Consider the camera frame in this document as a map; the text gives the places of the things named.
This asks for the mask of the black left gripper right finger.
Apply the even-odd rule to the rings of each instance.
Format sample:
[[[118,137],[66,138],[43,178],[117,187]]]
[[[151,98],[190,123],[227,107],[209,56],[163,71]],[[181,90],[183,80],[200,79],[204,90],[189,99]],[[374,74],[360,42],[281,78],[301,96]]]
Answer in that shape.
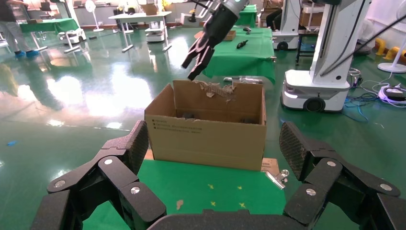
[[[327,204],[338,206],[361,230],[403,230],[406,201],[393,184],[343,159],[329,144],[304,136],[285,122],[280,150],[302,185],[283,214],[312,229]]]

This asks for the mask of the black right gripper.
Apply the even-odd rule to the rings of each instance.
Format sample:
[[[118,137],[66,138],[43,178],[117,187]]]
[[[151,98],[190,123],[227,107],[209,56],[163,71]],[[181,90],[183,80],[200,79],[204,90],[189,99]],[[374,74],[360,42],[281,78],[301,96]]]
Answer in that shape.
[[[213,47],[225,39],[237,19],[237,15],[223,4],[214,11],[203,27],[203,35],[189,48],[181,65],[186,69],[196,58],[196,64],[188,75],[189,80],[193,81],[208,66],[214,54]]]

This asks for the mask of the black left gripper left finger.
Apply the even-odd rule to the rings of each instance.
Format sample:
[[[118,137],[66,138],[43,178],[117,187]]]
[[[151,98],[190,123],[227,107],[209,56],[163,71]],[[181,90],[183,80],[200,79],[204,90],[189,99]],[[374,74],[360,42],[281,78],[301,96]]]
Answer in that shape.
[[[138,172],[148,150],[145,121],[105,142],[95,157],[54,179],[47,187],[33,230],[80,230],[95,209],[109,202],[132,230],[146,230],[167,213]]]

